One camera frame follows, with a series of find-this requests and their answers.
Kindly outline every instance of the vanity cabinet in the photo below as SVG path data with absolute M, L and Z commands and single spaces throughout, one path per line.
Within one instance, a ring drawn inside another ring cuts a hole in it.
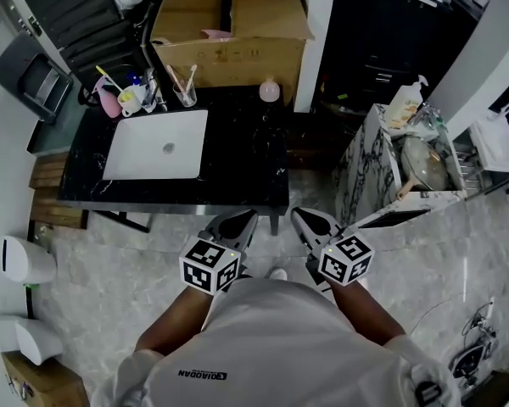
M 400 142 L 404 135 L 403 131 L 391 134 L 383 119 L 385 108 L 373 104 L 333 171 L 336 214 L 343 226 L 395 226 L 467 196 L 454 145 L 445 128 L 439 128 L 429 143 L 445 161 L 449 189 L 442 192 L 413 189 L 403 200 L 397 200 L 397 192 L 407 181 L 400 170 Z M 414 127 L 407 134 L 415 134 Z

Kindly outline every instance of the white sink basin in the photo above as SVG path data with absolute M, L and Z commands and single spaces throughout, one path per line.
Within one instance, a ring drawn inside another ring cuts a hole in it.
M 487 110 L 469 132 L 485 170 L 509 173 L 509 123 Z
M 192 179 L 200 172 L 207 110 L 151 114 L 119 122 L 104 180 Z

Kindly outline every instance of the shoe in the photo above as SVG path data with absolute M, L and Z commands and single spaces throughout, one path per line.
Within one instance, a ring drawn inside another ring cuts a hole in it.
M 275 279 L 278 281 L 286 281 L 288 280 L 288 274 L 287 272 L 282 268 L 275 268 L 271 271 L 270 275 L 268 276 L 269 279 Z

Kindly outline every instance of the black cabinet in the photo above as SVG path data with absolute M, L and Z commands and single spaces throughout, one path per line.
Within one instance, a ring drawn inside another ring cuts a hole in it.
M 318 99 L 367 111 L 418 75 L 426 98 L 467 40 L 449 35 L 453 19 L 445 0 L 333 0 Z
M 58 49 L 120 20 L 113 0 L 26 0 Z
M 26 0 L 54 46 L 90 92 L 104 68 L 120 85 L 148 68 L 140 41 L 150 0 L 121 14 L 114 0 Z

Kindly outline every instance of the storage box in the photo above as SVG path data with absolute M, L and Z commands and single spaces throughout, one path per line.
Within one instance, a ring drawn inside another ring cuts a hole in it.
M 313 36 L 300 0 L 232 0 L 232 38 L 206 39 L 220 29 L 222 0 L 164 0 L 151 42 L 163 65 L 196 87 L 282 85 L 284 102 L 296 92 L 305 40 Z
M 30 407 L 88 407 L 82 379 L 55 359 L 36 366 L 19 351 L 2 354 L 3 363 L 14 387 L 26 383 L 25 402 Z

